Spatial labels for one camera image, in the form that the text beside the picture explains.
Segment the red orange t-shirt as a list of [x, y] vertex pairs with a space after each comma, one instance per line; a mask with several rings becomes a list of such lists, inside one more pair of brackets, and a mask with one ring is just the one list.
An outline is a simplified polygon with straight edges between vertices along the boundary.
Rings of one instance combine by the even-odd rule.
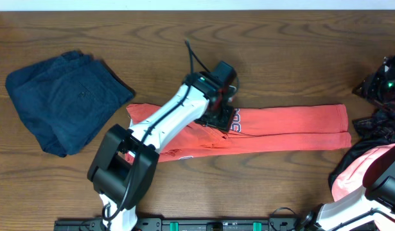
[[239, 108], [228, 132], [195, 122], [205, 101], [127, 107], [134, 136], [152, 144], [159, 161], [268, 151], [337, 150], [351, 147], [344, 105]]

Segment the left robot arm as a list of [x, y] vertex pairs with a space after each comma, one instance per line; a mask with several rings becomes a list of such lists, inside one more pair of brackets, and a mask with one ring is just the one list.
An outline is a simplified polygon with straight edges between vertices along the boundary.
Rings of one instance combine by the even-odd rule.
[[152, 184], [164, 147], [192, 122], [227, 133], [235, 111], [228, 104], [237, 74], [226, 62], [212, 72], [189, 73], [178, 92], [154, 114], [130, 128], [105, 134], [87, 178], [103, 202], [101, 221], [89, 230], [132, 230], [136, 205]]

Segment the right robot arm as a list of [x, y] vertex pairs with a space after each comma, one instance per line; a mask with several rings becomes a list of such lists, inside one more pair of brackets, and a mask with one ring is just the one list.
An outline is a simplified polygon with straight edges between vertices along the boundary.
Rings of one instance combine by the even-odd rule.
[[395, 230], [395, 55], [353, 94], [376, 106], [355, 119], [360, 141], [328, 177], [333, 203], [321, 204], [294, 223], [294, 230]]

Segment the black patterned garment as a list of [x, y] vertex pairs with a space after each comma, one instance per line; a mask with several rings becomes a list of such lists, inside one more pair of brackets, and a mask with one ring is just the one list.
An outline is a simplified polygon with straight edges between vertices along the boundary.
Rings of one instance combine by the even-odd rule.
[[353, 120], [353, 126], [360, 140], [346, 152], [328, 176], [330, 189], [337, 177], [365, 152], [377, 146], [395, 143], [395, 111], [377, 110], [371, 117]]

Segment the light pink garment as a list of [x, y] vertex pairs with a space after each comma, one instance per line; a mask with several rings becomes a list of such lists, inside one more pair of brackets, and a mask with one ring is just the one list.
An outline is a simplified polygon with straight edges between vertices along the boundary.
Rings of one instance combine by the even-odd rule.
[[[385, 144], [373, 147], [362, 154], [358, 154], [357, 158], [343, 170], [334, 179], [331, 187], [331, 194], [334, 201], [341, 200], [349, 193], [362, 186], [363, 177], [368, 167], [384, 153], [395, 146], [395, 143]], [[374, 220], [375, 225], [379, 230], [395, 231], [395, 223], [385, 219], [379, 218]]]

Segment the folded navy blue garment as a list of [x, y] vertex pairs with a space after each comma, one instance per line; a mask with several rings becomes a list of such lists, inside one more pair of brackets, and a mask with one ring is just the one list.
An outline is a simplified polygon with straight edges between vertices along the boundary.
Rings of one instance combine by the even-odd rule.
[[77, 154], [135, 96], [105, 63], [79, 51], [16, 70], [5, 87], [41, 149], [59, 157]]

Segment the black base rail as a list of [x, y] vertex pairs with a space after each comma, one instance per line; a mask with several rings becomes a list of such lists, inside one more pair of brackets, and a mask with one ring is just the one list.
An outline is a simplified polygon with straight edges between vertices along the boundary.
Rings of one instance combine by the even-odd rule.
[[[290, 231], [295, 230], [297, 218], [270, 219], [139, 219], [131, 231]], [[100, 218], [87, 220], [58, 220], [54, 231], [97, 231], [107, 230]]]

